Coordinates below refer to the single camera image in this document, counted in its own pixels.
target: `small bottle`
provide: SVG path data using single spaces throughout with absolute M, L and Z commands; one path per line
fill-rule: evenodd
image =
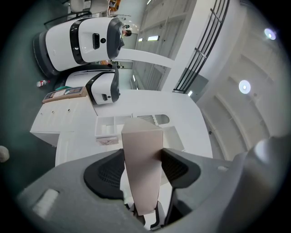
M 44 86 L 46 84 L 50 83 L 50 80 L 46 81 L 46 80 L 42 80 L 42 81 L 39 81 L 36 83 L 36 86 L 37 87 L 40 87 L 40 86 Z

